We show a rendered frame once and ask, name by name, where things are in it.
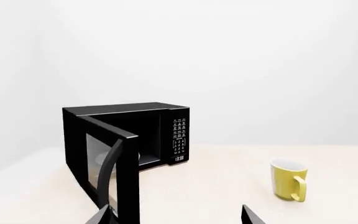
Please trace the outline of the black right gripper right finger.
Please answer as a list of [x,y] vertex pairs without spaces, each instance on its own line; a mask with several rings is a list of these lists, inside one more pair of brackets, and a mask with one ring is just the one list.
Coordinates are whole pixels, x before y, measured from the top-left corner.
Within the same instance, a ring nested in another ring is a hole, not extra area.
[[242,205],[241,222],[242,224],[266,224],[247,205]]

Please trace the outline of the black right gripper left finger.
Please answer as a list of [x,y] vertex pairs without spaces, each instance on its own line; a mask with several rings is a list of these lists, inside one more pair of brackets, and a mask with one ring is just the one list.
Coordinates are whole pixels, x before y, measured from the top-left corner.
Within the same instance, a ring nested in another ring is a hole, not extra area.
[[94,214],[85,224],[110,224],[110,206],[107,204]]

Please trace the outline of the black microwave door with window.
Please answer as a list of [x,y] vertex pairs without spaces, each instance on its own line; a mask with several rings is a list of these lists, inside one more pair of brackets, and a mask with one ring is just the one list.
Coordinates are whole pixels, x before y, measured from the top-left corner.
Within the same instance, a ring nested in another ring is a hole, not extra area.
[[140,224],[139,137],[90,116],[80,121],[92,199],[110,206],[110,224]]

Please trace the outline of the black microwave oven body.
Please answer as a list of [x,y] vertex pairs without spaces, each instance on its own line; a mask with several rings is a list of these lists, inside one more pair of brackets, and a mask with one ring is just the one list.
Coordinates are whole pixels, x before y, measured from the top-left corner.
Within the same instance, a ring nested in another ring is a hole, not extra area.
[[85,127],[90,117],[135,136],[139,146],[139,170],[174,165],[189,159],[190,109],[161,102],[78,106],[62,109],[66,163],[74,175],[85,173],[91,162],[101,161],[86,150]]

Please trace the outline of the yellow ceramic mug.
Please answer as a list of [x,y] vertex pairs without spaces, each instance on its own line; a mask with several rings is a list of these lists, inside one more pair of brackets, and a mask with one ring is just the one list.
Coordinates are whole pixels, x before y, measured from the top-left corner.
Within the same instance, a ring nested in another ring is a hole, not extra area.
[[303,164],[288,159],[274,159],[270,163],[273,193],[284,200],[304,202],[306,199],[306,176]]

